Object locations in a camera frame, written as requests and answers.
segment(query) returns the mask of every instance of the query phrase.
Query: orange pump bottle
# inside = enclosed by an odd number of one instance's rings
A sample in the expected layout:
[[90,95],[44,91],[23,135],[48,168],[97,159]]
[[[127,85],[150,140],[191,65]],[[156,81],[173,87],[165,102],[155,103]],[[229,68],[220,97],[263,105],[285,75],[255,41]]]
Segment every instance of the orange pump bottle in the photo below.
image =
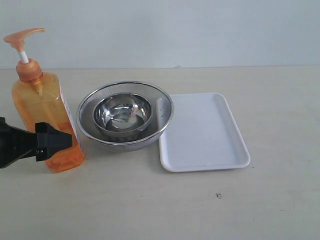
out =
[[79,166],[85,157],[58,77],[42,72],[39,64],[28,58],[24,50],[26,37],[44,31],[44,28],[26,29],[6,36],[4,41],[11,44],[21,58],[16,66],[19,80],[12,87],[12,98],[26,128],[35,132],[35,123],[46,122],[72,135],[72,147],[57,152],[45,161],[50,170],[58,173]]

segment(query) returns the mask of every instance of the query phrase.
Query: white plastic tray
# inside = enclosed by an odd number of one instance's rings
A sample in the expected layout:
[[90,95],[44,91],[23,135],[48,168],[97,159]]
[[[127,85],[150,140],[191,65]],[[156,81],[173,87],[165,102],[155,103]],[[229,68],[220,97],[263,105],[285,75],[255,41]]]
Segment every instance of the white plastic tray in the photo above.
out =
[[174,115],[159,139],[170,172],[244,168],[250,155],[225,97],[219,93],[171,95]]

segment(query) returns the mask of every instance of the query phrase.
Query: white table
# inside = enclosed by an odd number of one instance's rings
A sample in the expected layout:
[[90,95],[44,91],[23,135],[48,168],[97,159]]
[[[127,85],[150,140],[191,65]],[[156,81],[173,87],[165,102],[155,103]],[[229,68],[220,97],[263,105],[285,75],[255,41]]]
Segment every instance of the white table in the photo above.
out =
[[[1,240],[319,239],[320,66],[51,72],[73,115],[86,94],[122,80],[169,94],[221,93],[251,163],[170,173],[158,143],[114,153],[82,135],[78,168],[53,174],[27,158],[0,170]],[[24,128],[10,91],[17,74],[0,76],[0,115]]]

